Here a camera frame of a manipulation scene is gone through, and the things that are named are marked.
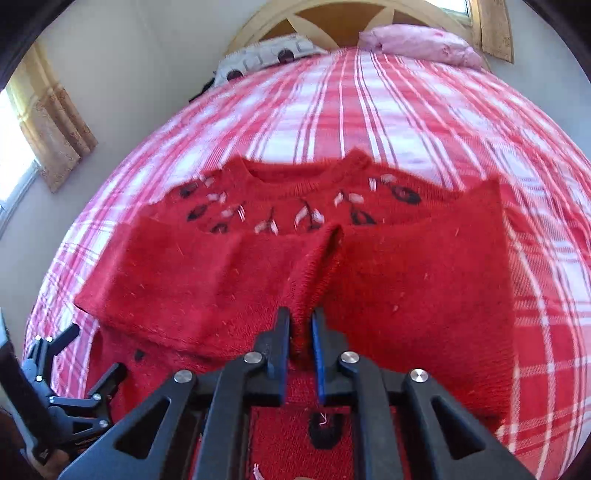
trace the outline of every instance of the metal screw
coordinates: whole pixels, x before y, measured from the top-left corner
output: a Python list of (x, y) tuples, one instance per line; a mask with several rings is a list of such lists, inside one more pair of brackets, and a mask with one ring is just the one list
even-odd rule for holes
[(176, 383), (187, 383), (193, 379), (193, 374), (189, 370), (179, 370), (174, 374)]
[(262, 361), (262, 355), (259, 352), (248, 352), (244, 356), (244, 361), (247, 364), (257, 364)]
[(429, 379), (429, 374), (422, 368), (415, 368), (410, 372), (410, 378), (416, 383), (425, 383)]
[(359, 354), (357, 352), (343, 352), (340, 354), (340, 359), (346, 364), (356, 364), (359, 362)]

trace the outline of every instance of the window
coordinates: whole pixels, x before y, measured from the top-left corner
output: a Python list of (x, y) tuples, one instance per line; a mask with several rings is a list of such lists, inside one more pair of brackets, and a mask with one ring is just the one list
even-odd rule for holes
[(18, 201), (35, 178), (35, 155), (12, 111), (6, 90), (0, 92), (0, 235)]
[(451, 10), (459, 14), (468, 15), (467, 0), (427, 0), (430, 4), (445, 10)]

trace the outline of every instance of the red sweater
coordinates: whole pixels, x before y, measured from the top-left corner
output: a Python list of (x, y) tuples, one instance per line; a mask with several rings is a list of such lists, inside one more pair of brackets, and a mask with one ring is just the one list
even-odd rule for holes
[(491, 428), (509, 404), (512, 297), (495, 181), (448, 192), (360, 151), (303, 166), (234, 158), (118, 226), (76, 304), (101, 323), (89, 385), (113, 361), (130, 369), (118, 415), (180, 368), (249, 351), (288, 306), (289, 406), (253, 415), (251, 461), (271, 480), (351, 474), (349, 440), (327, 452), (306, 435), (318, 304), (352, 349), (396, 371), (424, 368)]

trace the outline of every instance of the sweater collar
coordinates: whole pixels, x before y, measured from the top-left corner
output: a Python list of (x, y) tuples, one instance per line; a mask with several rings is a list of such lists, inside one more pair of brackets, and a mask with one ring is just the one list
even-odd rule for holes
[(342, 160), (313, 164), (273, 164), (234, 157), (223, 167), (235, 187), (258, 198), (301, 197), (329, 188), (346, 177), (361, 172), (372, 162), (359, 149), (351, 150)]

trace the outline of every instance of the red plaid bedspread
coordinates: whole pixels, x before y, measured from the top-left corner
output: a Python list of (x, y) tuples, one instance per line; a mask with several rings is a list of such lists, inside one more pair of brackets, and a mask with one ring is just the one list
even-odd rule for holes
[(517, 358), (511, 414), (497, 435), (538, 478), (556, 479), (591, 429), (591, 164), (488, 73), (343, 50), (209, 92), (138, 146), (72, 224), (25, 351), (37, 334), (80, 325), (52, 381), (60, 395), (84, 396), (98, 323), (72, 302), (117, 223), (233, 154), (304, 163), (353, 147), (449, 189), (501, 178)]

